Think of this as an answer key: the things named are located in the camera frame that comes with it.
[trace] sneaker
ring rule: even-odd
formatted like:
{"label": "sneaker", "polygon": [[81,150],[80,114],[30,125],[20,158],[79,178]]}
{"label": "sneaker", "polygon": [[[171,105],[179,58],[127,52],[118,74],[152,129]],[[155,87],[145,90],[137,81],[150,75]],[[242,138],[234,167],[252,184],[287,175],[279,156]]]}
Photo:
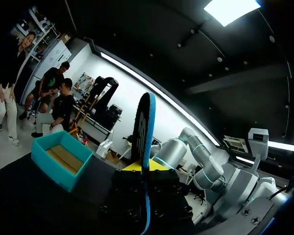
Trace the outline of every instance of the sneaker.
{"label": "sneaker", "polygon": [[43,133],[33,132],[33,133],[31,133],[31,136],[33,136],[34,138],[38,138],[38,137],[43,136]]}
{"label": "sneaker", "polygon": [[22,113],[22,114],[19,116],[19,119],[20,119],[20,120],[23,120],[23,119],[25,119],[25,118],[27,118],[27,112],[24,112],[24,113]]}
{"label": "sneaker", "polygon": [[12,137],[10,137],[10,136],[9,136],[9,142],[10,142],[11,144],[16,145],[16,146],[19,146],[19,145],[20,145],[20,142],[19,142],[18,139],[14,139],[14,138],[12,138]]}

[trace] teal box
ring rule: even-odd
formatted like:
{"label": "teal box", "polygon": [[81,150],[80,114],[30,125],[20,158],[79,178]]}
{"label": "teal box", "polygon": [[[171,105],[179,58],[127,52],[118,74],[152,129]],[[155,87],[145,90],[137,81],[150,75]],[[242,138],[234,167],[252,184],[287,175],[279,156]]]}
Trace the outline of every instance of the teal box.
{"label": "teal box", "polygon": [[[46,150],[61,145],[73,156],[83,162],[76,175],[67,171],[53,159]],[[57,132],[37,138],[33,142],[31,158],[58,185],[71,192],[79,177],[85,170],[93,152],[66,131]]]}

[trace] ceiling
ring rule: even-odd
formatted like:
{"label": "ceiling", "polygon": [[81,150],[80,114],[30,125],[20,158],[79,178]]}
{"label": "ceiling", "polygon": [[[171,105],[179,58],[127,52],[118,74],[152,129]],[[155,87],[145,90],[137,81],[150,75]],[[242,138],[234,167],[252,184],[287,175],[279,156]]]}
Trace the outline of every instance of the ceiling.
{"label": "ceiling", "polygon": [[[209,2],[67,0],[77,32],[64,0],[37,4],[61,31],[92,38],[155,80],[221,145],[251,127],[294,144],[294,4],[259,0],[259,10],[223,27],[203,10]],[[292,174],[294,154],[269,155],[271,171]]]}

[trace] white pants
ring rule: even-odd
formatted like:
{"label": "white pants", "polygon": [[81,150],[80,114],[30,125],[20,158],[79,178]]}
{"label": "white pants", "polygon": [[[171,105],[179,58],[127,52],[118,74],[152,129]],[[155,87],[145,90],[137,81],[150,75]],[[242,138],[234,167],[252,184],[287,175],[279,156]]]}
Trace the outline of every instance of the white pants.
{"label": "white pants", "polygon": [[[36,118],[36,132],[42,133],[43,124],[52,124],[53,122],[54,119],[50,113],[38,113]],[[62,124],[55,125],[51,130],[51,134],[59,131],[63,131]]]}
{"label": "white pants", "polygon": [[8,85],[6,88],[3,88],[4,92],[4,102],[0,101],[0,125],[2,124],[5,113],[8,116],[8,134],[10,137],[17,139],[16,133],[16,118],[17,118],[17,108],[15,100],[10,98],[11,87]]}

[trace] black shirt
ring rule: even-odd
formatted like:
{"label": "black shirt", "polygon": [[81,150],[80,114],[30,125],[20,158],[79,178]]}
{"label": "black shirt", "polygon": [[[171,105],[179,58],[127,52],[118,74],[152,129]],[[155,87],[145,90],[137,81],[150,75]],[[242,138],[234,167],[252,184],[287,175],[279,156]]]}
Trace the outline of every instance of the black shirt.
{"label": "black shirt", "polygon": [[64,76],[63,74],[58,74],[58,69],[53,67],[44,74],[44,78],[41,90],[42,92],[48,92],[49,89],[59,89]]}
{"label": "black shirt", "polygon": [[16,83],[21,65],[23,64],[26,54],[23,50],[19,56],[19,44],[14,36],[8,36],[2,44],[0,51],[0,84],[2,88],[9,87]]}
{"label": "black shirt", "polygon": [[60,95],[54,100],[54,107],[52,111],[52,117],[54,120],[57,118],[63,118],[62,126],[64,130],[70,128],[70,117],[73,111],[73,105],[75,105],[75,100],[73,95]]}

